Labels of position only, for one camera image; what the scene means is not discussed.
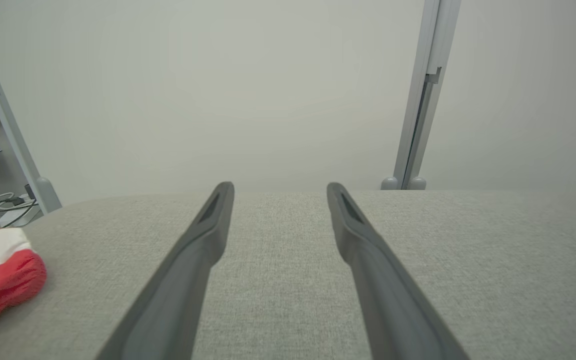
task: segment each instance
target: power strip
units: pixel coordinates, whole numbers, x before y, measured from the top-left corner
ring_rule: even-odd
[[[25,198],[24,200],[25,200],[25,203],[23,203],[23,205],[30,205],[33,203],[33,201],[30,198]],[[28,210],[28,212],[26,212],[26,214],[21,217],[21,215],[26,210]],[[19,226],[24,226],[24,225],[30,223],[30,221],[32,221],[32,219],[35,216],[37,216],[38,212],[39,212],[39,206],[33,206],[30,209],[25,208],[25,209],[16,209],[16,210],[7,211],[4,214],[4,216],[0,217],[0,228],[3,228],[4,226],[8,225],[11,221],[14,221],[14,219],[16,219],[18,217],[21,217],[21,218],[19,218],[14,223],[11,223],[8,227],[9,228],[18,228]]]

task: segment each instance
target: gray fabric surface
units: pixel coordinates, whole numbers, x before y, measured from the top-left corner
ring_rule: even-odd
[[[48,280],[0,316],[0,360],[92,359],[206,200],[71,205],[26,227]],[[576,359],[576,194],[352,192],[473,359]],[[367,359],[323,193],[235,195],[195,359]]]

